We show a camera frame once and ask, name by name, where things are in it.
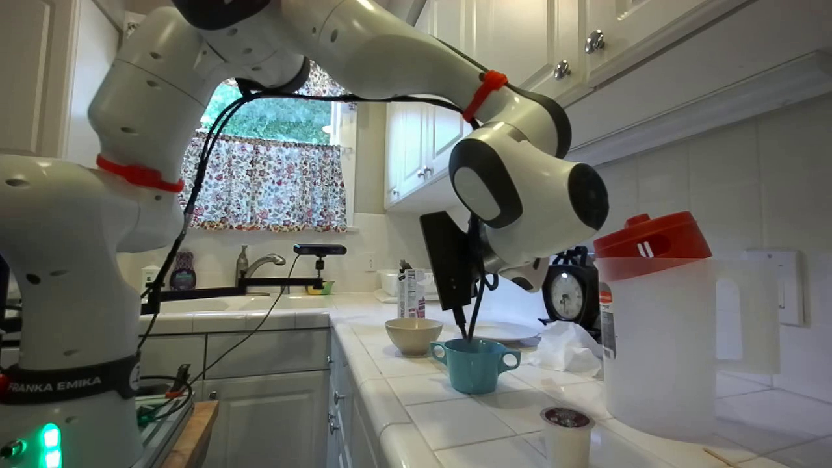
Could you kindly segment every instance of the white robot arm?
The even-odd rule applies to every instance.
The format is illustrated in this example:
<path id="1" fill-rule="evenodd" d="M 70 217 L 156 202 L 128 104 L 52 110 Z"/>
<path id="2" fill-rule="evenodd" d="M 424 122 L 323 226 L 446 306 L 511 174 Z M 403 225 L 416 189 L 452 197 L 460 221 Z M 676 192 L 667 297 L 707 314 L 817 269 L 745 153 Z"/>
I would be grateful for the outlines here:
<path id="1" fill-rule="evenodd" d="M 139 362 L 140 305 L 114 257 L 177 238 L 182 153 L 225 78 L 288 91 L 314 59 L 359 96 L 435 93 L 479 122 L 450 165 L 477 230 L 424 221 L 431 261 L 450 245 L 463 247 L 452 256 L 465 253 L 435 266 L 448 283 L 443 306 L 457 306 L 485 270 L 533 290 L 544 257 L 589 239 L 606 218 L 602 178 L 560 158 L 570 122 L 554 101 L 518 91 L 373 0 L 171 2 L 128 37 L 92 104 L 100 169 L 0 158 L 0 257 L 27 301 L 21 365 L 0 375 L 0 457 L 14 452 L 6 439 L 52 422 L 62 430 L 62 465 L 139 461 L 125 384 Z M 24 452 L 15 462 L 39 461 Z"/>

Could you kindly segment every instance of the blue mug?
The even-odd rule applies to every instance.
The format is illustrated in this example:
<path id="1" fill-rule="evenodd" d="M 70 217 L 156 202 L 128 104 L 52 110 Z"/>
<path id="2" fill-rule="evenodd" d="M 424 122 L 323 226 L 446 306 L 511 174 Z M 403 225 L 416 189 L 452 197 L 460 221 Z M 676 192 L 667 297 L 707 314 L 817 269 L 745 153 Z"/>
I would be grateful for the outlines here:
<path id="1" fill-rule="evenodd" d="M 465 396 L 494 394 L 498 378 L 521 366 L 521 352 L 482 338 L 431 344 L 431 360 L 448 366 L 450 388 Z"/>

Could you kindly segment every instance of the green light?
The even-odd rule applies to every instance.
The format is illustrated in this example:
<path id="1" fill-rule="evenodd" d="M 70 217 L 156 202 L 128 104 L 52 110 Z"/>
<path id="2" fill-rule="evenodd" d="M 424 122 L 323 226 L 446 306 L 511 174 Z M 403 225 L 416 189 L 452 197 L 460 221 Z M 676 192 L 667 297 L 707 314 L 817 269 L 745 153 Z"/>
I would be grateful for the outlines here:
<path id="1" fill-rule="evenodd" d="M 43 449 L 60 449 L 60 427 L 45 423 L 39 433 L 39 446 L 43 446 Z"/>
<path id="2" fill-rule="evenodd" d="M 43 468 L 60 468 L 62 465 L 60 449 L 45 452 L 39 465 Z"/>

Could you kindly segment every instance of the small bowl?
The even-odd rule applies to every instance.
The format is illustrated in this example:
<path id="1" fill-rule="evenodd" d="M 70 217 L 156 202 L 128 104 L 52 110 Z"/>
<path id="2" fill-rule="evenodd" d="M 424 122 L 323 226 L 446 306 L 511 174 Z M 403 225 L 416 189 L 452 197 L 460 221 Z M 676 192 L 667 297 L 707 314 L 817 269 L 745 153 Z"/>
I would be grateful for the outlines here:
<path id="1" fill-rule="evenodd" d="M 398 317 L 386 322 L 390 340 L 405 356 L 427 356 L 429 345 L 440 338 L 443 322 L 427 317 Z"/>

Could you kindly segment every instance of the floral curtain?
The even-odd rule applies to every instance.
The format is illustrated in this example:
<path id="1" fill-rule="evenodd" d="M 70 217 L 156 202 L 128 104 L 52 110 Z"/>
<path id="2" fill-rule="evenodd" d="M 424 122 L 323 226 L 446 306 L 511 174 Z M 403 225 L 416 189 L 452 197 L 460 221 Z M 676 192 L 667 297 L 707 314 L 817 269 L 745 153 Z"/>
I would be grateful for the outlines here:
<path id="1" fill-rule="evenodd" d="M 206 136 L 186 150 L 192 183 Z M 221 139 L 213 145 L 192 225 L 210 232 L 347 232 L 339 145 Z"/>

